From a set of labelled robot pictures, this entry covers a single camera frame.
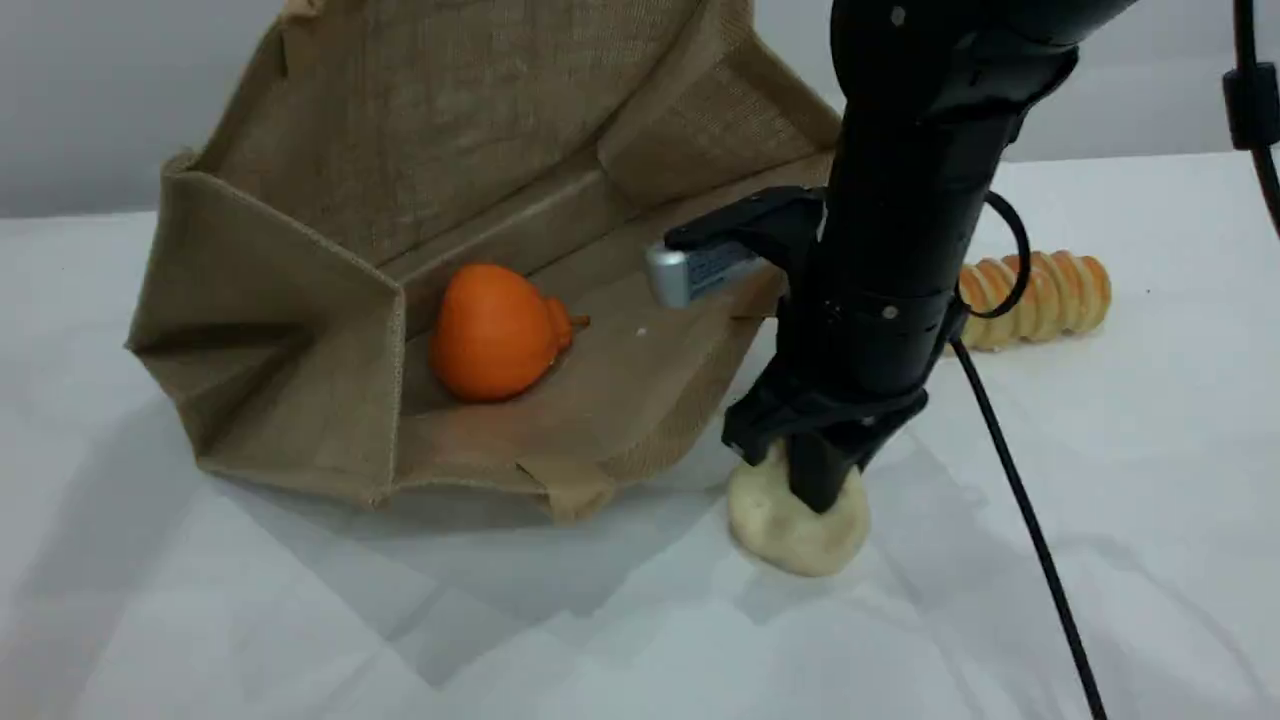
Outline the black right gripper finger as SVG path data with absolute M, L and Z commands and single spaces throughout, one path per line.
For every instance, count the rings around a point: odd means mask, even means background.
M 864 443 L 829 439 L 788 441 L 788 488 L 813 512 L 828 512 L 836 503 L 851 470 L 860 470 Z

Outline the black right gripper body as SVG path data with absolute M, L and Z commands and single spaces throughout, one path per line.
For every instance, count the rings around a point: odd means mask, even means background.
M 777 302 L 774 354 L 724 414 L 723 443 L 750 465 L 786 436 L 909 409 L 966 315 L 955 295 Z

